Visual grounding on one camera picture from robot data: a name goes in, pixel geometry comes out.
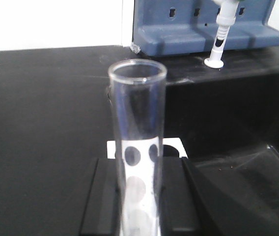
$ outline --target glass cylinder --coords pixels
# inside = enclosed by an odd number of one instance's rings
[[[130,59],[111,65],[108,72],[122,232],[156,236],[167,69],[156,61]]]

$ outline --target white base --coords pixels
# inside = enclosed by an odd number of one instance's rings
[[[163,139],[164,145],[169,145],[174,147],[179,152],[179,157],[186,157],[188,158],[188,155],[184,149],[184,146],[181,142],[180,138],[164,138]],[[115,159],[115,141],[107,141],[107,158],[108,159]]]
[[[223,67],[223,61],[222,60],[209,60],[209,58],[206,58],[204,60],[205,65],[208,67],[219,69]]]

